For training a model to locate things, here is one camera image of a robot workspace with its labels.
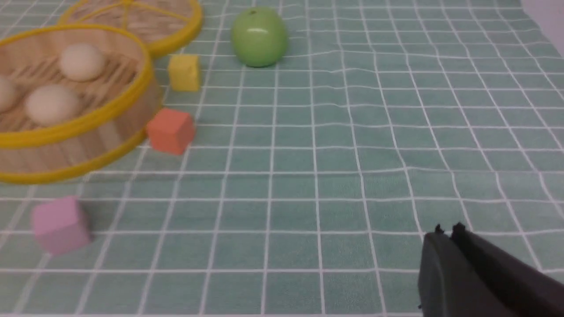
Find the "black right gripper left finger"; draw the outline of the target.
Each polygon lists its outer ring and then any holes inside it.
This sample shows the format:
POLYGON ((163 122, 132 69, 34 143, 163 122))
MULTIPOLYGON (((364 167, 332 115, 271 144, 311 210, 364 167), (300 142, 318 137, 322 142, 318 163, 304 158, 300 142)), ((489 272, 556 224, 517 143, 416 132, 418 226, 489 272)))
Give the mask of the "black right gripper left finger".
POLYGON ((424 317, 515 317, 440 225, 425 234, 418 291, 424 317))

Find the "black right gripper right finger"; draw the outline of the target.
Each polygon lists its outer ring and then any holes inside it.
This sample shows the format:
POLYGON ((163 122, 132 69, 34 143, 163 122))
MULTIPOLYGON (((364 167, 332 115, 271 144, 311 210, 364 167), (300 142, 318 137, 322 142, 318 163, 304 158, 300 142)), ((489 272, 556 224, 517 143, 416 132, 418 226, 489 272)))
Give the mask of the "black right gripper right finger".
POLYGON ((494 296, 518 317, 561 317, 563 284, 526 265, 508 252, 453 226, 450 239, 494 296))

